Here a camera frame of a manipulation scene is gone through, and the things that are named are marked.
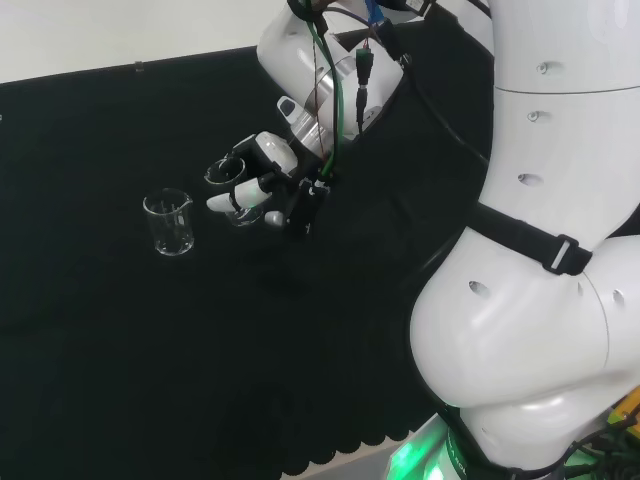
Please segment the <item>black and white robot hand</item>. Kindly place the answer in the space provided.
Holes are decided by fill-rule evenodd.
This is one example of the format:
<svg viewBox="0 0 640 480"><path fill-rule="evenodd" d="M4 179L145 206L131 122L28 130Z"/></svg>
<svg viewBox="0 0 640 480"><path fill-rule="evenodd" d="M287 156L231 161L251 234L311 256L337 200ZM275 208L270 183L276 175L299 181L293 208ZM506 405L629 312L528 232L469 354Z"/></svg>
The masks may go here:
<svg viewBox="0 0 640 480"><path fill-rule="evenodd" d="M290 239L311 235L320 208L333 186L333 175L320 161L301 160L283 138L252 134L205 173L211 196L206 207L239 226L262 219Z"/></svg>

